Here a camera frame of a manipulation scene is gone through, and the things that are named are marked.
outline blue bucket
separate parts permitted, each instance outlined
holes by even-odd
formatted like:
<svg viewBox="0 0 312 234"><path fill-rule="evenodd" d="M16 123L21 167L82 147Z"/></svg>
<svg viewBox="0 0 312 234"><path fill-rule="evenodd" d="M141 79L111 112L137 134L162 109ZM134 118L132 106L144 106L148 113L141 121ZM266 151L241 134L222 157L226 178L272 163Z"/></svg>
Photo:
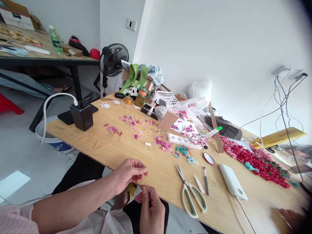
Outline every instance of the blue bucket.
<svg viewBox="0 0 312 234"><path fill-rule="evenodd" d="M48 123L48 122L51 122L51 121L56 120L56 119L58 119L58 117L55 115L55 116L47 118L46 122ZM43 120L36 127L36 136L40 141L42 141L42 139L43 139L42 136L43 136L44 130L45 130L45 122ZM69 153L69 152L75 150L75 148L66 144L64 141L61 141L60 139L55 138L54 136L52 136L49 133L46 133L45 138L44 138L44 142L48 143L55 150L61 151L63 153Z"/></svg>

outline red stool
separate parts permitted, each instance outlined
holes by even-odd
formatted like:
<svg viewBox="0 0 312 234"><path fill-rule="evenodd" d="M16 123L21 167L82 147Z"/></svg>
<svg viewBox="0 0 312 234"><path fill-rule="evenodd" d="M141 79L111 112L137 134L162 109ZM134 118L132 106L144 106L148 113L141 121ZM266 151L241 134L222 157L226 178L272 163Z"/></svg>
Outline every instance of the red stool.
<svg viewBox="0 0 312 234"><path fill-rule="evenodd" d="M7 99L0 93L0 112L3 111L14 111L18 115L23 114L24 111L18 108L13 102Z"/></svg>

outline white tile floor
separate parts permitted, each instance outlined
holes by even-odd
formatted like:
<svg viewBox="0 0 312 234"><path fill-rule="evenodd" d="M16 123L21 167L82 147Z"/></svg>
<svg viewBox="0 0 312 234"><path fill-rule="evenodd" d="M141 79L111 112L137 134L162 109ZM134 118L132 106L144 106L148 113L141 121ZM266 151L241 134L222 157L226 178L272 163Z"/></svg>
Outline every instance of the white tile floor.
<svg viewBox="0 0 312 234"><path fill-rule="evenodd" d="M72 85L70 79L66 84ZM55 87L61 87L64 79L45 81ZM82 87L82 95L85 96L90 90ZM42 99L33 97L17 90L10 91L0 86L0 93L14 102L25 111L22 115L13 112L0 113L0 181L15 171L20 171L31 178L16 192L7 197L1 198L0 206L7 204L20 204L25 201L50 194L61 181L68 168L65 155L51 149L48 145L40 146L36 134L29 130L29 125L39 109ZM72 103L70 97L58 97L54 99L48 108L47 116L57 115L68 110ZM77 151L71 153L75 160ZM105 169L103 175L110 173ZM184 211L169 204L169 222L167 233L207 233L198 220L190 218Z"/></svg>

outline charging cable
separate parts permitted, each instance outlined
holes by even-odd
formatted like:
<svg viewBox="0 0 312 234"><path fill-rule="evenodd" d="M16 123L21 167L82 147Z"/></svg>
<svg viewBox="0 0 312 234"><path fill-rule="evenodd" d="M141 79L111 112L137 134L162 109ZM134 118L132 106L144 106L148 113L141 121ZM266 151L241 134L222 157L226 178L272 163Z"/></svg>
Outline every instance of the charging cable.
<svg viewBox="0 0 312 234"><path fill-rule="evenodd" d="M48 101L49 101L51 98L53 98L53 97L55 97L55 96L57 96L57 95L68 95L68 96L71 96L71 97L74 99L74 105L75 105L75 106L78 106L78 101L77 101L77 99L76 99L73 95L68 94L68 93L57 93L57 94L53 94L53 95L49 96L49 97L46 99L46 101L45 101L45 103L44 103L44 105L43 105L43 118L44 118L44 120L45 120L45 130L44 130L44 132L43 132L41 145L43 144L44 139L45 139L45 136L46 136L46 135L45 135L45 134L46 134L46 105L47 105Z"/></svg>
<svg viewBox="0 0 312 234"><path fill-rule="evenodd" d="M238 198L238 196L236 196L236 199L238 200L238 202L239 202L239 204L240 204L241 209L243 210L243 212L244 212L244 214L245 214L245 216L246 216L246 218L247 218L247 220L248 220L248 222L249 222L249 224L250 224L251 228L253 229L253 233L254 233L254 234L256 234L256 232L254 231L253 226L251 225L251 222L249 221L248 216L246 215L246 212L244 211L243 206L241 205L241 201L240 201L240 199Z"/></svg>

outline pink striped shirt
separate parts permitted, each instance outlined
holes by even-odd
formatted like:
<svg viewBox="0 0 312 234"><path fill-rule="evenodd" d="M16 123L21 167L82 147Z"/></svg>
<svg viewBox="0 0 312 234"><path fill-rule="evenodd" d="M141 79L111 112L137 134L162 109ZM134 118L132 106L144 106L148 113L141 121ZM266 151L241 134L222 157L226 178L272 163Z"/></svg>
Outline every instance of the pink striped shirt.
<svg viewBox="0 0 312 234"><path fill-rule="evenodd" d="M74 189L91 181L80 183ZM33 205L0 207L1 234L39 234L37 223L32 221ZM133 234L130 218L122 209L114 211L96 210L76 227L58 232L61 234Z"/></svg>

